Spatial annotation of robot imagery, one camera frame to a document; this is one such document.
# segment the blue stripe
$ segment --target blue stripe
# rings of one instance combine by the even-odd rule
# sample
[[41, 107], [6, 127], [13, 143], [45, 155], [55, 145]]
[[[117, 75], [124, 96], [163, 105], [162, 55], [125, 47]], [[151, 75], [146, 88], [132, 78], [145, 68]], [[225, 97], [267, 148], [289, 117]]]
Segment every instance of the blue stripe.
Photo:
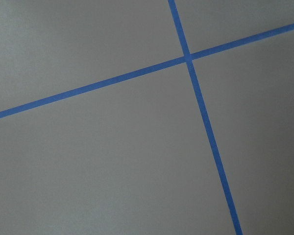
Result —
[[66, 99], [66, 98], [69, 98], [69, 97], [72, 97], [72, 96], [75, 96], [78, 94], [90, 92], [90, 91], [93, 91], [93, 90], [96, 90], [96, 89], [99, 89], [102, 87], [110, 86], [112, 84], [123, 82], [123, 81], [129, 80], [129, 79], [132, 79], [132, 78], [144, 75], [144, 74], [148, 74], [148, 73], [159, 71], [159, 70], [169, 68], [169, 67], [172, 67], [172, 66], [175, 66], [178, 64], [182, 64], [184, 62], [185, 62], [184, 57], [179, 57], [179, 58], [169, 60], [169, 61], [157, 64], [157, 65], [149, 66], [149, 67], [146, 67], [146, 68], [143, 68], [140, 70], [136, 70], [136, 71], [129, 72], [129, 73], [126, 73], [123, 75], [119, 75], [119, 76], [116, 76], [113, 78], [109, 78], [109, 79], [106, 79], [106, 80], [103, 80], [100, 82], [96, 82], [96, 83], [93, 83], [93, 84], [90, 84], [90, 85], [87, 85], [84, 87], [76, 88], [71, 91], [63, 92], [60, 94], [55, 94], [55, 95], [49, 96], [47, 98], [39, 99], [39, 100], [30, 102], [27, 104], [23, 104], [23, 105], [20, 105], [20, 106], [17, 106], [17, 107], [8, 109], [8, 110], [1, 111], [0, 118], [6, 117], [9, 115], [13, 115], [13, 114], [16, 114], [19, 112], [23, 112], [23, 111], [26, 111], [29, 109], [33, 109], [33, 108], [36, 108], [36, 107], [39, 107], [39, 106], [42, 106], [45, 104], [50, 104], [50, 103], [53, 103], [53, 102], [56, 102], [56, 101], [59, 101], [62, 99]]
[[202, 96], [202, 93], [201, 93], [201, 90], [200, 90], [200, 85], [199, 85], [199, 82], [198, 82], [198, 79], [197, 79], [197, 76], [196, 76], [196, 72], [195, 72], [195, 69], [194, 69], [194, 66], [193, 66], [193, 61], [192, 61], [192, 58], [191, 58], [191, 55], [190, 55], [190, 52], [189, 52], [189, 48], [187, 46], [187, 42], [186, 42], [186, 38], [185, 38], [184, 31], [183, 31], [183, 28], [182, 28], [181, 20], [179, 18], [178, 11], [176, 9], [176, 5], [175, 5], [174, 0], [168, 0], [168, 2], [169, 2], [169, 5], [170, 5], [170, 9], [171, 9], [174, 24], [175, 24], [175, 27], [176, 27], [176, 31], [177, 31], [178, 37], [180, 39], [180, 42], [181, 42], [182, 50], [183, 50], [183, 53], [184, 53], [184, 56], [185, 56], [185, 62], [187, 64], [187, 68], [188, 68], [188, 71], [189, 71], [189, 74], [190, 74], [190, 77], [191, 77], [191, 81], [192, 81], [192, 84], [193, 84], [193, 88], [194, 88], [194, 92], [195, 92], [196, 99], [197, 99], [197, 102], [198, 102], [198, 106], [199, 106], [199, 109], [200, 109], [200, 113], [201, 113], [201, 116], [202, 116], [202, 119], [203, 119], [203, 122], [204, 122], [204, 126], [205, 126], [205, 129], [206, 129], [208, 140], [209, 140], [209, 143], [210, 143], [210, 147], [211, 147], [211, 150], [212, 150], [215, 162], [216, 162], [216, 166], [217, 166], [217, 169], [218, 169], [218, 173], [219, 173], [219, 177], [220, 177], [221, 184], [222, 184], [222, 187], [223, 187], [223, 191], [224, 191], [224, 194], [225, 194], [225, 198], [226, 198], [228, 207], [230, 209], [230, 214], [231, 214], [231, 217], [232, 217], [234, 229], [235, 229], [235, 232], [236, 232], [237, 235], [242, 235], [243, 232], [242, 232], [242, 229], [241, 229], [241, 226], [240, 226], [239, 218], [238, 218], [236, 210], [235, 210], [234, 201], [233, 201], [233, 198], [232, 198], [232, 195], [231, 195], [229, 184], [228, 184], [227, 179], [226, 179], [226, 175], [225, 175], [225, 172], [224, 172], [223, 164], [222, 164], [221, 157], [220, 157], [220, 154], [219, 154], [219, 150], [218, 150], [218, 147], [217, 147], [216, 139], [215, 139], [215, 136], [214, 136], [211, 124], [210, 124], [210, 120], [209, 120], [208, 113], [207, 113], [207, 110], [206, 110], [205, 102], [204, 102], [204, 99], [203, 99], [203, 96]]
[[294, 23], [191, 54], [192, 60], [294, 30]]

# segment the gray background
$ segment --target gray background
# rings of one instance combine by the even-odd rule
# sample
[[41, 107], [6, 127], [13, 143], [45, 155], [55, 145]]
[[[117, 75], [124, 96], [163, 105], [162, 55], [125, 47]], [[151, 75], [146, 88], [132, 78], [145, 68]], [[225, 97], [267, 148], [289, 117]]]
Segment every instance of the gray background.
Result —
[[[291, 1], [176, 1], [191, 52]], [[182, 56], [167, 1], [0, 0], [0, 111]], [[294, 234], [294, 31], [194, 61], [246, 235]], [[0, 119], [0, 234], [234, 228], [186, 65]]]

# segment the diagonal blue line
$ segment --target diagonal blue line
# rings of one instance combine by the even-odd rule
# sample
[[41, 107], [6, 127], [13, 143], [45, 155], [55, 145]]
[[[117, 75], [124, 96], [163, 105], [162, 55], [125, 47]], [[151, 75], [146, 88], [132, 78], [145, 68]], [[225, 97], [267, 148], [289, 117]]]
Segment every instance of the diagonal blue line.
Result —
[[39, 100], [30, 102], [27, 104], [23, 104], [23, 105], [20, 105], [20, 106], [11, 108], [11, 109], [1, 111], [0, 118], [6, 117], [9, 115], [13, 115], [13, 114], [16, 114], [19, 112], [23, 112], [23, 111], [26, 111], [29, 109], [33, 109], [33, 108], [36, 108], [36, 107], [39, 107], [39, 106], [42, 106], [45, 104], [50, 104], [50, 103], [53, 103], [53, 102], [56, 102], [56, 101], [59, 101], [62, 99], [66, 99], [66, 98], [69, 98], [69, 97], [72, 97], [72, 96], [75, 96], [78, 94], [90, 92], [90, 91], [93, 91], [93, 90], [96, 90], [96, 89], [99, 89], [102, 87], [110, 86], [115, 83], [123, 82], [123, 81], [129, 80], [129, 79], [132, 79], [132, 78], [144, 75], [144, 74], [148, 74], [148, 73], [159, 71], [159, 70], [169, 68], [169, 67], [172, 67], [172, 66], [175, 66], [178, 64], [182, 64], [184, 62], [185, 62], [184, 57], [179, 57], [179, 58], [169, 60], [169, 61], [157, 64], [157, 65], [149, 66], [149, 67], [146, 67], [146, 68], [143, 68], [140, 70], [136, 70], [136, 71], [129, 72], [129, 73], [126, 73], [123, 75], [119, 75], [119, 76], [116, 76], [113, 78], [109, 78], [109, 79], [106, 79], [106, 80], [103, 80], [100, 82], [96, 82], [96, 83], [93, 83], [93, 84], [90, 84], [90, 85], [87, 85], [84, 87], [76, 88], [74, 90], [70, 90], [67, 92], [60, 93], [60, 94], [55, 94], [55, 95], [49, 96], [47, 98], [39, 99]]
[[294, 30], [294, 23], [191, 54], [192, 60]]
[[196, 76], [196, 72], [195, 72], [195, 69], [194, 69], [194, 66], [193, 66], [192, 57], [190, 55], [190, 51], [189, 51], [189, 48], [188, 48], [188, 45], [187, 45], [187, 42], [186, 42], [186, 38], [185, 38], [185, 34], [184, 34], [183, 27], [182, 27], [182, 24], [181, 24], [181, 20], [180, 20], [180, 17], [178, 15], [178, 11], [176, 9], [176, 5], [175, 5], [174, 0], [168, 0], [168, 2], [169, 2], [170, 9], [171, 9], [172, 17], [173, 17], [173, 20], [174, 20], [174, 24], [175, 24], [175, 27], [176, 27], [176, 31], [177, 31], [178, 37], [180, 39], [181, 47], [182, 47], [184, 57], [185, 57], [185, 62], [187, 64], [187, 68], [188, 68], [188, 71], [189, 71], [189, 74], [190, 74], [190, 77], [191, 77], [191, 81], [192, 81], [192, 84], [193, 84], [193, 88], [194, 88], [194, 92], [195, 92], [196, 99], [197, 99], [197, 102], [198, 102], [198, 106], [199, 106], [199, 109], [200, 109], [200, 113], [201, 113], [201, 116], [202, 116], [202, 119], [203, 119], [203, 122], [204, 122], [204, 126], [205, 126], [205, 129], [206, 129], [208, 140], [209, 140], [209, 143], [210, 143], [210, 147], [211, 147], [211, 150], [212, 150], [215, 162], [216, 162], [216, 166], [217, 166], [217, 169], [218, 169], [218, 173], [219, 173], [219, 177], [220, 177], [221, 184], [222, 184], [222, 187], [223, 187], [223, 191], [224, 191], [224, 194], [225, 194], [225, 198], [226, 198], [228, 207], [230, 209], [230, 214], [231, 214], [231, 217], [232, 217], [234, 229], [235, 229], [235, 232], [236, 232], [237, 235], [243, 235], [241, 225], [240, 225], [240, 222], [239, 222], [239, 218], [238, 218], [237, 213], [236, 213], [234, 201], [233, 201], [233, 198], [232, 198], [232, 195], [231, 195], [230, 187], [229, 187], [229, 184], [228, 184], [227, 179], [226, 179], [226, 175], [225, 175], [225, 171], [224, 171], [223, 164], [222, 164], [222, 161], [221, 161], [221, 157], [220, 157], [220, 154], [219, 154], [219, 150], [218, 150], [218, 147], [217, 147], [216, 139], [215, 139], [215, 136], [214, 136], [211, 124], [210, 124], [210, 120], [209, 120], [209, 117], [208, 117], [208, 112], [206, 110], [205, 102], [204, 102], [204, 99], [203, 99], [203, 96], [202, 96], [202, 93], [201, 93], [201, 90], [200, 90], [200, 85], [199, 85], [199, 82], [198, 82], [198, 79], [197, 79], [197, 76]]

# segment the floor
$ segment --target floor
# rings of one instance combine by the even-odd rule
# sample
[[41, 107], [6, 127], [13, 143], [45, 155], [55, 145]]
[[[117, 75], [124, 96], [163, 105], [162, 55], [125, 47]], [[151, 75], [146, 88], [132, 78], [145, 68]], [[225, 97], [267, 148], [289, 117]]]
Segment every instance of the floor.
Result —
[[0, 235], [294, 235], [294, 0], [0, 0]]

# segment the intersection of blue lines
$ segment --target intersection of blue lines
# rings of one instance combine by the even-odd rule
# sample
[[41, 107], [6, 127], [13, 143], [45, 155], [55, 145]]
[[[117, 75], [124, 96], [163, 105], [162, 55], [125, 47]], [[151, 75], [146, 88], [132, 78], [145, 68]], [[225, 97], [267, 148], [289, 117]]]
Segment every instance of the intersection of blue lines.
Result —
[[46, 98], [43, 98], [43, 99], [39, 99], [39, 100], [30, 102], [30, 103], [26, 103], [26, 104], [23, 104], [23, 105], [14, 107], [14, 108], [10, 108], [10, 109], [1, 111], [0, 112], [0, 118], [10, 116], [10, 115], [13, 115], [13, 114], [17, 114], [17, 113], [20, 113], [20, 112], [24, 112], [26, 110], [30, 110], [30, 109], [33, 109], [33, 108], [36, 108], [36, 107], [39, 107], [39, 106], [43, 106], [43, 105], [46, 105], [46, 104], [49, 104], [49, 103], [53, 103], [53, 102], [56, 102], [56, 101], [59, 101], [59, 100], [62, 100], [62, 99], [66, 99], [66, 98], [69, 98], [69, 97], [72, 97], [72, 96], [75, 96], [75, 95], [90, 92], [90, 91], [93, 91], [93, 90], [96, 90], [96, 89], [99, 89], [99, 88], [103, 88], [103, 87], [106, 87], [106, 86], [109, 86], [109, 85], [112, 85], [112, 84], [123, 82], [123, 81], [129, 80], [129, 79], [132, 79], [132, 78], [135, 78], [135, 77], [138, 77], [138, 76], [142, 76], [142, 75], [145, 75], [145, 74], [148, 74], [148, 73], [152, 73], [152, 72], [155, 72], [155, 71], [166, 69], [166, 68], [169, 68], [169, 67], [172, 67], [172, 66], [175, 66], [175, 65], [186, 63], [186, 65], [188, 67], [189, 75], [190, 75], [190, 78], [191, 78], [191, 81], [192, 81], [193, 89], [194, 89], [194, 92], [195, 92], [195, 95], [196, 95], [196, 99], [197, 99], [197, 102], [198, 102], [199, 110], [200, 110], [200, 113], [201, 113], [201, 116], [202, 116], [202, 119], [203, 119], [203, 122], [204, 122], [204, 126], [205, 126], [205, 129], [206, 129], [208, 140], [209, 140], [209, 143], [210, 143], [210, 146], [211, 146], [211, 150], [212, 150], [215, 162], [216, 162], [216, 166], [217, 166], [220, 181], [221, 181], [221, 184], [222, 184], [222, 187], [223, 187], [224, 195], [225, 195], [225, 198], [226, 198], [229, 210], [230, 210], [230, 214], [231, 214], [231, 218], [232, 218], [232, 221], [233, 221], [234, 229], [235, 229], [235, 232], [236, 232], [237, 235], [242, 235], [243, 232], [242, 232], [240, 222], [239, 222], [239, 219], [238, 219], [238, 216], [237, 216], [237, 213], [236, 213], [234, 201], [233, 201], [231, 191], [230, 191], [227, 179], [226, 179], [226, 175], [225, 175], [225, 172], [224, 172], [224, 168], [223, 168], [223, 164], [222, 164], [221, 157], [220, 157], [220, 154], [219, 154], [219, 150], [218, 150], [218, 147], [217, 147], [217, 143], [216, 143], [216, 140], [215, 140], [215, 137], [214, 137], [214, 134], [213, 134], [213, 130], [212, 130], [212, 127], [211, 127], [211, 124], [210, 124], [208, 113], [207, 113], [207, 110], [206, 110], [206, 107], [205, 107], [204, 99], [203, 99], [203, 96], [202, 96], [202, 93], [201, 93], [201, 90], [200, 90], [200, 85], [199, 85], [199, 82], [198, 82], [198, 79], [197, 79], [197, 76], [196, 76], [196, 72], [195, 72], [195, 69], [194, 69], [194, 66], [193, 66], [193, 60], [198, 59], [198, 58], [202, 58], [202, 57], [205, 57], [205, 56], [209, 56], [209, 55], [212, 55], [212, 54], [215, 54], [215, 53], [219, 53], [219, 52], [222, 52], [222, 51], [225, 51], [225, 50], [229, 50], [229, 49], [232, 49], [232, 48], [235, 48], [235, 47], [239, 47], [239, 46], [242, 46], [242, 45], [245, 45], [245, 44], [253, 43], [253, 42], [256, 42], [256, 41], [259, 41], [259, 40], [262, 40], [262, 39], [265, 39], [265, 38], [269, 38], [269, 37], [272, 37], [272, 36], [275, 36], [275, 35], [278, 35], [278, 34], [282, 34], [282, 33], [292, 31], [292, 30], [294, 30], [294, 23], [283, 26], [283, 27], [279, 27], [279, 28], [276, 28], [276, 29], [273, 29], [273, 30], [269, 30], [269, 31], [266, 31], [266, 32], [262, 32], [262, 33], [259, 33], [259, 34], [255, 34], [255, 35], [252, 35], [252, 36], [249, 36], [249, 37], [246, 37], [246, 38], [242, 38], [242, 39], [239, 39], [239, 40], [236, 40], [236, 41], [232, 41], [230, 43], [225, 43], [225, 44], [222, 44], [222, 45], [219, 45], [219, 46], [216, 46], [216, 47], [212, 47], [212, 48], [209, 48], [209, 49], [198, 51], [198, 52], [195, 52], [195, 53], [191, 54], [189, 52], [189, 49], [188, 49], [188, 45], [187, 45], [187, 42], [186, 42], [186, 39], [185, 39], [183, 27], [182, 27], [182, 24], [181, 24], [179, 15], [178, 15], [178, 11], [176, 9], [175, 2], [174, 2], [174, 0], [168, 0], [168, 2], [169, 2], [169, 7], [171, 9], [171, 13], [172, 13], [173, 21], [174, 21], [174, 24], [175, 24], [175, 28], [176, 28], [178, 37], [180, 39], [180, 44], [181, 44], [184, 56], [179, 57], [179, 58], [175, 58], [175, 59], [172, 59], [172, 60], [168, 60], [168, 61], [165, 61], [165, 62], [160, 63], [160, 64], [156, 64], [156, 65], [153, 65], [153, 66], [149, 66], [149, 67], [146, 67], [146, 68], [143, 68], [143, 69], [140, 69], [140, 70], [136, 70], [136, 71], [125, 73], [125, 74], [122, 74], [122, 75], [119, 75], [119, 76], [116, 76], [116, 77], [112, 77], [112, 78], [109, 78], [109, 79], [106, 79], [106, 80], [102, 80], [100, 82], [96, 82], [96, 83], [93, 83], [93, 84], [90, 84], [90, 85], [87, 85], [87, 86], [84, 86], [84, 87], [80, 87], [80, 88], [76, 88], [76, 89], [73, 89], [73, 90], [70, 90], [70, 91], [67, 91], [67, 92], [55, 94], [55, 95], [52, 95], [52, 96], [49, 96], [49, 97], [46, 97]]

